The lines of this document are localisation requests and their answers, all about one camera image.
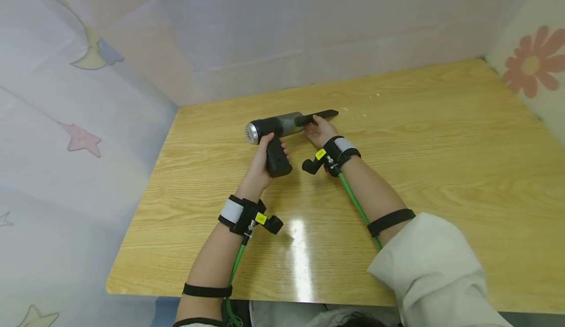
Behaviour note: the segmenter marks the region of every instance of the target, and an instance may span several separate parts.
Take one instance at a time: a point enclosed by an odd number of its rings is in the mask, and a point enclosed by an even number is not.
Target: wrist
[[[354,164],[357,164],[359,161],[363,161],[363,160],[361,160],[361,158],[358,155],[353,154],[350,157],[349,161],[346,161],[346,163],[343,164],[343,166],[341,167],[341,171],[345,174],[345,172],[349,171],[350,168],[355,167]]]
[[[324,145],[325,145],[329,140],[331,140],[332,138],[334,138],[334,137],[336,137],[336,136],[338,136],[337,133],[332,133],[332,134],[328,135],[327,137],[324,137],[323,140],[322,140],[322,142],[321,142],[321,145],[319,146],[319,149],[322,149],[322,148],[324,147]]]
[[[244,178],[237,190],[235,191],[235,196],[241,199],[246,198],[247,200],[257,203],[263,194],[263,186],[260,186],[255,181],[251,179]]]

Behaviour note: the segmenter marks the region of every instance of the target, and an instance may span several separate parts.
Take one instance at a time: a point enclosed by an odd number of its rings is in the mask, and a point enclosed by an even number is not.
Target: star print
[[[8,222],[8,215],[10,212],[6,212],[0,216],[0,226],[12,226],[14,223]]]
[[[100,150],[97,146],[97,144],[99,144],[101,141],[99,137],[88,133],[85,129],[78,127],[75,124],[67,125],[59,121],[57,123],[61,127],[63,127],[68,134],[71,135],[71,141],[69,142],[69,146],[67,148],[69,152],[80,149],[87,149],[95,156],[100,157]]]
[[[59,312],[41,316],[41,312],[39,312],[37,307],[31,305],[22,323],[16,327],[49,327],[55,322],[57,317],[59,317]]]

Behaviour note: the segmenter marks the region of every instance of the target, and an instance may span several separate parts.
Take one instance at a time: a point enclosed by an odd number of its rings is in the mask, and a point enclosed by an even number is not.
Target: white sleeve
[[[487,301],[481,264],[453,224],[421,213],[368,272],[394,290],[404,326],[512,327]]]
[[[177,325],[178,327],[215,327],[213,325],[206,325],[206,324],[201,324],[201,323],[190,323],[187,325]]]

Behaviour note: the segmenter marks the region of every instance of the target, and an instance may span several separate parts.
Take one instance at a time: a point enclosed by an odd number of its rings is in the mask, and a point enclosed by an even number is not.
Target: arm
[[[316,148],[320,149],[338,133],[337,129],[323,118],[317,115],[313,118],[317,124],[307,125],[305,133]],[[341,171],[370,223],[389,213],[406,208],[400,196],[388,182],[365,164],[360,157],[352,156],[352,159],[343,164]],[[386,245],[406,224],[408,222],[383,230],[379,235],[381,244]]]
[[[337,135],[326,120],[305,127],[317,148]],[[370,222],[406,208],[394,189],[358,156],[342,173]],[[453,224],[421,213],[383,230],[383,249],[368,272],[396,295],[402,322],[410,327],[512,327],[487,301],[483,268]]]
[[[236,197],[258,202],[264,189],[271,184],[272,179],[267,174],[265,162],[267,144],[273,137],[274,134],[271,133],[261,138],[249,170],[235,192]],[[285,154],[288,154],[284,143],[282,147]],[[232,233],[229,227],[218,223],[200,249],[186,283],[201,287],[227,287],[242,240],[241,235]],[[223,298],[201,298],[183,294],[175,321],[198,317],[221,321],[222,301]]]

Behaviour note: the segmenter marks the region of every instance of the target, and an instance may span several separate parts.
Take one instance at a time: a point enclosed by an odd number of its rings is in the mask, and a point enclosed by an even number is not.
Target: hair
[[[381,321],[365,315],[362,312],[354,312],[343,317],[341,324],[336,327],[386,327]]]

